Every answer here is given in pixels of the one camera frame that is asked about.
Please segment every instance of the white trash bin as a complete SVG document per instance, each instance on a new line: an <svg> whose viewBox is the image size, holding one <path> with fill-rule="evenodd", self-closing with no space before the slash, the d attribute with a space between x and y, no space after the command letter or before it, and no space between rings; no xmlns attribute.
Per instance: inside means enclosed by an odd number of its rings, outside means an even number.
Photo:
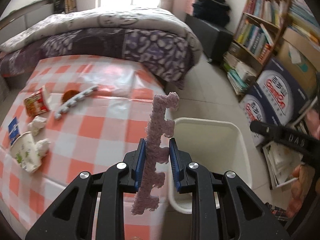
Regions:
<svg viewBox="0 0 320 240"><path fill-rule="evenodd" d="M178 149L209 171L234 171L251 188L252 175L241 131L231 122L181 117L175 120L174 138ZM179 194L169 166L169 202L178 212L192 213L191 193ZM215 193L216 206L219 208Z"/></svg>

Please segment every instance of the red and white tablecloth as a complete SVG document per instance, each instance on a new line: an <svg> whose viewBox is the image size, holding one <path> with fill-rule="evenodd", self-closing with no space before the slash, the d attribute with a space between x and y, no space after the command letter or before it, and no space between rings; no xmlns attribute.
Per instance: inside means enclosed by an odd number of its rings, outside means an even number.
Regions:
<svg viewBox="0 0 320 240"><path fill-rule="evenodd" d="M82 91L94 84L99 85L99 91L60 120L54 119L65 91ZM23 100L43 85L51 93L52 110L41 114L48 122L35 141L48 138L52 143L40 169L30 175L10 156L8 125L16 116L20 133L27 131L32 118L27 116ZM159 93L164 94L156 79L136 62L88 55L41 60L0 128L0 201L5 204L1 211L13 229L23 237L21 232L31 228L81 171L105 171L122 161L125 153L136 150L140 138L146 136L153 96ZM163 138L162 146L167 145L168 139ZM157 165L158 171L166 168ZM134 195L125 194L126 239L160 239L167 183L152 194L160 196L159 208L136 216L130 214Z"/></svg>

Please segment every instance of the pink fuzzy hair curler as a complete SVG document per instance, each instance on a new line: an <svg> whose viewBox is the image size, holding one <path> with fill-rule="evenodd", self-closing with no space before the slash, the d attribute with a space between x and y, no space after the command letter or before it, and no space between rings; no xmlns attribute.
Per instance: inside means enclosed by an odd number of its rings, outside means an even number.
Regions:
<svg viewBox="0 0 320 240"><path fill-rule="evenodd" d="M132 215L142 215L146 209L154 211L159 206L159 197L150 196L153 187L160 188L164 185L164 172L156 172L156 163L168 163L169 148L160 147L161 136L170 138L174 133L174 120L165 120L164 114L167 108L176 110L179 104L177 93L169 95L155 95L153 108L150 114L151 120L146 127L146 159L142 174L141 186L132 205Z"/></svg>

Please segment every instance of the metal rivet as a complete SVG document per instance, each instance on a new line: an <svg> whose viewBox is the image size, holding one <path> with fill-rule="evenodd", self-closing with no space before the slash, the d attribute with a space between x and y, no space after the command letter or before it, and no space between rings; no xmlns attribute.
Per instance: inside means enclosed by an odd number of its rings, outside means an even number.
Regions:
<svg viewBox="0 0 320 240"><path fill-rule="evenodd" d="M236 176L236 174L233 171L228 171L227 172L227 177L233 179Z"/></svg>
<svg viewBox="0 0 320 240"><path fill-rule="evenodd" d="M118 168L119 170L123 170L126 166L127 166L127 164L125 164L125 163L118 163L118 164L117 164L117 168Z"/></svg>
<svg viewBox="0 0 320 240"><path fill-rule="evenodd" d="M89 177L89 172L84 171L80 173L80 178L81 179L86 179L87 177Z"/></svg>
<svg viewBox="0 0 320 240"><path fill-rule="evenodd" d="M199 164L198 164L198 163L189 163L189 167L190 167L191 169L196 169L196 168L199 167Z"/></svg>

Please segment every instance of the crumpled paper cup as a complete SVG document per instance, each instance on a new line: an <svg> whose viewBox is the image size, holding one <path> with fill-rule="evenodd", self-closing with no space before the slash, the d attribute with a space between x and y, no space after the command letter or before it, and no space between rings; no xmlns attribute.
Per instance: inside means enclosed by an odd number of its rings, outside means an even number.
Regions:
<svg viewBox="0 0 320 240"><path fill-rule="evenodd" d="M41 166L41 157L31 132L26 132L15 140L10 154L28 173L35 172Z"/></svg>

